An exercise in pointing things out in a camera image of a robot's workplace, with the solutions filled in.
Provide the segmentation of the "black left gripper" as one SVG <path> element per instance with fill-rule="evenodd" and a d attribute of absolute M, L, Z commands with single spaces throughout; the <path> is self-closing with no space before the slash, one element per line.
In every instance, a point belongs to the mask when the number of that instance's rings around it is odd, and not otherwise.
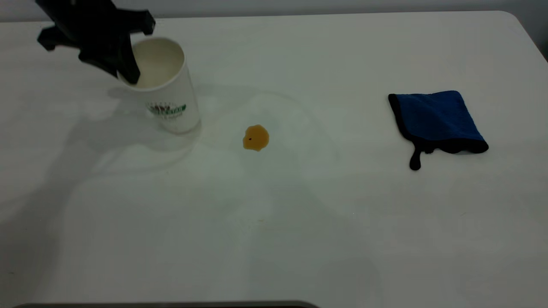
<path fill-rule="evenodd" d="M 130 35 L 152 35 L 156 21 L 151 12 L 120 9 L 111 0 L 38 0 L 36 4 L 54 23 L 37 39 L 45 50 L 80 49 L 80 61 L 137 84 L 140 70 Z"/>

